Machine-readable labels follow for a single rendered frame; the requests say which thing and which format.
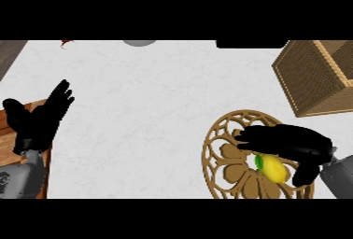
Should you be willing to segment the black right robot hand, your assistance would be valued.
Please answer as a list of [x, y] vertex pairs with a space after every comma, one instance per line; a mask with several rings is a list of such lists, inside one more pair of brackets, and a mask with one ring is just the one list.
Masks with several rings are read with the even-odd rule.
[[330, 162], [333, 147], [327, 137], [315, 131], [287, 124], [246, 126], [234, 136], [237, 149], [277, 155], [299, 164], [292, 185], [310, 185], [320, 173], [320, 166]]

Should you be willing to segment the grey-brown flat panel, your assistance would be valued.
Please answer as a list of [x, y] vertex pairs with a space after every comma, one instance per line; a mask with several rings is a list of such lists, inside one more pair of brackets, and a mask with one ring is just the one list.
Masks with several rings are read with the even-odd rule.
[[0, 80], [7, 74], [11, 63], [26, 43], [26, 40], [0, 40]]

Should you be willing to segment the yellow lemon with green leaf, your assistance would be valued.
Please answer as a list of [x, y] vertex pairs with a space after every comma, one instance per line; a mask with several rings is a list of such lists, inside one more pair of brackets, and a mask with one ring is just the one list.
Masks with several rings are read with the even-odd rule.
[[280, 163], [278, 158], [274, 155], [256, 154], [255, 166], [270, 182], [284, 182], [286, 169]]

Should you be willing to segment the grey round object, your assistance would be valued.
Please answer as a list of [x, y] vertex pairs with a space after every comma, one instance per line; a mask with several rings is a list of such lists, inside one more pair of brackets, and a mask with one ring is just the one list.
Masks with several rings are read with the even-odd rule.
[[154, 40], [122, 40], [132, 47], [144, 47], [154, 43]]

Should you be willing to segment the brown wicker basket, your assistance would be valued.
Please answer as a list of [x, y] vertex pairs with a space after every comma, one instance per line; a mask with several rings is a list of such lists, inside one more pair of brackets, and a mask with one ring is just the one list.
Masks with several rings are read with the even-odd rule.
[[298, 118], [353, 112], [353, 40], [289, 40], [271, 66]]

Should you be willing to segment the golden openwork round placemat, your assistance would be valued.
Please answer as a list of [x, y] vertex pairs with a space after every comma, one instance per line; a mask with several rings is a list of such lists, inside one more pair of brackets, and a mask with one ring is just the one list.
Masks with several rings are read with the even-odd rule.
[[236, 110], [222, 115], [214, 122], [205, 135], [200, 165], [208, 190], [215, 199], [311, 199], [314, 184], [293, 187], [290, 178], [298, 164], [278, 158], [286, 170], [281, 183], [273, 183], [264, 177], [250, 161], [256, 157], [255, 151], [239, 150], [234, 136], [245, 126], [262, 124], [274, 126], [280, 121], [255, 110]]

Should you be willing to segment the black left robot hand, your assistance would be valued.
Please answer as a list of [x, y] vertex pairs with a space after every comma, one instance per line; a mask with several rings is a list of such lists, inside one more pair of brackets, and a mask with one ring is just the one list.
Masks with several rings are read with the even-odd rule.
[[7, 124], [16, 132], [13, 153], [20, 155], [24, 151], [44, 152], [55, 135], [58, 122], [63, 119], [73, 101], [70, 83], [63, 79], [54, 87], [50, 97], [42, 105], [29, 111], [11, 98], [2, 101]]

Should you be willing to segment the black appliance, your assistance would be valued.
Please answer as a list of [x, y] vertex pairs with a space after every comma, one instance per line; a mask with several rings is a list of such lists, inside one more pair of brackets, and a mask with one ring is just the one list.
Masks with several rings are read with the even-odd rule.
[[284, 44], [284, 40], [216, 40], [219, 49], [280, 49]]

